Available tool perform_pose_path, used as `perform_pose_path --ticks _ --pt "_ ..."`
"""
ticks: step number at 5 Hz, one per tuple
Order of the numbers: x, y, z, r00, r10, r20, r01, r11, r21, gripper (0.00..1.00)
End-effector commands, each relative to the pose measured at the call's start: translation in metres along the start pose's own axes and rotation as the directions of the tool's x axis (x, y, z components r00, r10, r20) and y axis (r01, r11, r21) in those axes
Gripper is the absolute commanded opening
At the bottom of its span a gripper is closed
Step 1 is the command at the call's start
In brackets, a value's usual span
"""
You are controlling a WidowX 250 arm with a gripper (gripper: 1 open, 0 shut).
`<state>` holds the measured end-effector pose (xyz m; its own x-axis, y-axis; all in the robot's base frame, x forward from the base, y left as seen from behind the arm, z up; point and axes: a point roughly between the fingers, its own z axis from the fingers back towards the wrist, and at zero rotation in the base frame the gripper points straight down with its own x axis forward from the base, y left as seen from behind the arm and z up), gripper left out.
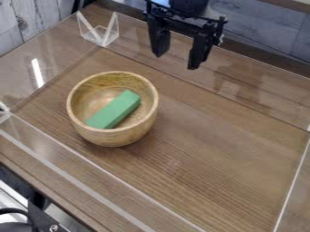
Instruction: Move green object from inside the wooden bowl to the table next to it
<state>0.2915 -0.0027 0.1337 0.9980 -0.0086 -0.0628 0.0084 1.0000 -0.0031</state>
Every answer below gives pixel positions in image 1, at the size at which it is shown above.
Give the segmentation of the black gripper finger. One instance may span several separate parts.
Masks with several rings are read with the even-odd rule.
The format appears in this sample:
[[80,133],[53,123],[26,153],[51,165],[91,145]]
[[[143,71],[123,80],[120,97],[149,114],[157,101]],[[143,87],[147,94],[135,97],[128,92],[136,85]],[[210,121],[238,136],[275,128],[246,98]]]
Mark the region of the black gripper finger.
[[210,51],[212,49],[212,37],[206,33],[194,35],[192,48],[188,53],[187,68],[195,70],[200,64],[207,60]]
[[151,51],[156,57],[161,57],[169,49],[171,32],[165,28],[164,21],[152,15],[148,15],[147,23]]

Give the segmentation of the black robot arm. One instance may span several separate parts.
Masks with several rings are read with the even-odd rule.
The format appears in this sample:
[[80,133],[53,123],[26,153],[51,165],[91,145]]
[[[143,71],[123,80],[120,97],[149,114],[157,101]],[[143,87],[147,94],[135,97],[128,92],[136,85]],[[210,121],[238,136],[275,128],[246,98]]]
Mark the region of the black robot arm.
[[214,46],[223,42],[226,16],[210,7],[210,0],[144,0],[151,51],[161,57],[169,50],[171,32],[192,38],[187,68],[196,70]]

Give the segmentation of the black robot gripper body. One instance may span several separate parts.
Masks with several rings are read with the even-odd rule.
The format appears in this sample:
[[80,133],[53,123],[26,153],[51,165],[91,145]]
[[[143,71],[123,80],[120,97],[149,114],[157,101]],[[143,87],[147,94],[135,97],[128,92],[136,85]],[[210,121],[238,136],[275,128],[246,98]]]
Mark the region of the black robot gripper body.
[[176,31],[183,34],[203,31],[214,38],[215,46],[222,44],[227,18],[211,8],[211,0],[144,1],[145,13],[169,23]]

